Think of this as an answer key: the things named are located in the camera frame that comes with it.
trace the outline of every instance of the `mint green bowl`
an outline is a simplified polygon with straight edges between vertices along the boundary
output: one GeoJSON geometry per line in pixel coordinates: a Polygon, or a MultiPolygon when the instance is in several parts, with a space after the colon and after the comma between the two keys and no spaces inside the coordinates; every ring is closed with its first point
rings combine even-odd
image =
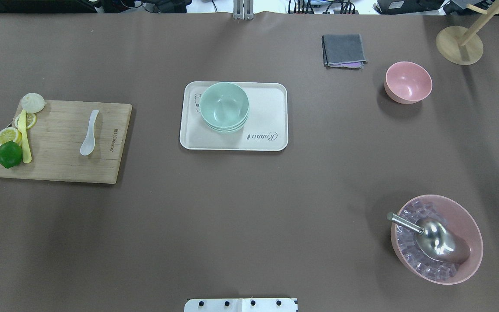
{"type": "Polygon", "coordinates": [[[213,130],[229,131],[241,128],[249,111],[247,94],[234,83],[216,83],[201,95],[201,116],[213,130]]]}

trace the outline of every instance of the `small pink bowl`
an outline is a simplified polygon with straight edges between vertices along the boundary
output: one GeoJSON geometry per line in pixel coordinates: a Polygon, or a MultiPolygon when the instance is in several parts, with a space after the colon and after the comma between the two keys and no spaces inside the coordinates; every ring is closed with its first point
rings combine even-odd
{"type": "Polygon", "coordinates": [[[450,277],[444,281],[435,281],[422,276],[419,272],[415,271],[411,265],[405,260],[402,251],[398,247],[398,239],[396,238],[396,225],[392,223],[392,229],[390,230],[390,237],[392,239],[392,247],[394,251],[396,251],[396,255],[400,259],[400,261],[404,264],[406,268],[415,273],[418,276],[428,280],[429,282],[433,282],[441,285],[453,285],[465,282],[468,280],[481,265],[481,261],[483,260],[483,237],[481,236],[481,232],[479,231],[479,227],[473,217],[465,210],[465,208],[461,207],[460,204],[455,201],[440,196],[440,195],[421,195],[415,197],[414,199],[408,201],[404,207],[398,211],[398,215],[402,212],[402,210],[412,202],[416,200],[421,200],[421,202],[432,202],[436,211],[444,217],[448,221],[447,229],[452,231],[455,235],[461,237],[467,242],[467,245],[471,247],[471,255],[469,259],[467,259],[464,263],[459,266],[457,269],[456,275],[450,277]]]}
{"type": "Polygon", "coordinates": [[[394,101],[412,104],[428,97],[432,79],[423,67],[412,62],[398,62],[386,71],[384,89],[394,101]]]}

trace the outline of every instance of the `wooden cutting board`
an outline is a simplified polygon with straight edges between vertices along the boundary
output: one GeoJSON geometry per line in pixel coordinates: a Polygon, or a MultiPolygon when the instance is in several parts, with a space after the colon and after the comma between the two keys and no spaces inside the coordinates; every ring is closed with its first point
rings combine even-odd
{"type": "MultiPolygon", "coordinates": [[[[14,117],[21,111],[19,105],[14,117]]],[[[9,169],[0,164],[0,178],[115,184],[131,112],[130,104],[46,101],[28,130],[32,162],[9,169]],[[94,109],[99,109],[95,148],[82,156],[80,146],[94,109]]]]}

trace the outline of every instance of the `towel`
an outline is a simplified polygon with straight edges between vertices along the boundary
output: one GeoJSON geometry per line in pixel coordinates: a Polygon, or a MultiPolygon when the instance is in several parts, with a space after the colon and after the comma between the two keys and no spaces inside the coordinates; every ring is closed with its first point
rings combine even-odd
{"type": "Polygon", "coordinates": [[[363,68],[367,61],[360,34],[325,34],[323,61],[328,67],[363,68]]]}

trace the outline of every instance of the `yellow knife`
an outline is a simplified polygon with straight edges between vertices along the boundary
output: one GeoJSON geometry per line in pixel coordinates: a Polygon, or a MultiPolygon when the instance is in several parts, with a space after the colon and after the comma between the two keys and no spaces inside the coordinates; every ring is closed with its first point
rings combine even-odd
{"type": "Polygon", "coordinates": [[[26,111],[23,109],[18,118],[18,130],[22,134],[22,162],[25,164],[32,161],[30,144],[28,144],[28,135],[26,134],[26,111]]]}

